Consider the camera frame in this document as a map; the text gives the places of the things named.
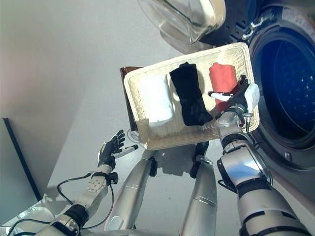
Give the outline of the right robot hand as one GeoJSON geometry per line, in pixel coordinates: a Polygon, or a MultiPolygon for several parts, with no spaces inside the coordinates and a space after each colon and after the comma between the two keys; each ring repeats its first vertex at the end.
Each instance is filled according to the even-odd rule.
{"type": "Polygon", "coordinates": [[[250,83],[245,75],[238,81],[235,92],[210,91],[208,95],[216,100],[225,102],[228,108],[239,107],[243,113],[252,114],[259,103],[259,87],[250,83]]]}

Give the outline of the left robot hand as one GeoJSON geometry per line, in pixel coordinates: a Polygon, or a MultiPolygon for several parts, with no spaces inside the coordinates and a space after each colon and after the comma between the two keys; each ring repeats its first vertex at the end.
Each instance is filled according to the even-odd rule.
{"type": "Polygon", "coordinates": [[[138,145],[125,147],[124,142],[125,133],[123,130],[119,130],[109,141],[104,142],[98,152],[97,166],[107,165],[113,170],[115,169],[117,158],[123,157],[139,148],[138,145]]]}

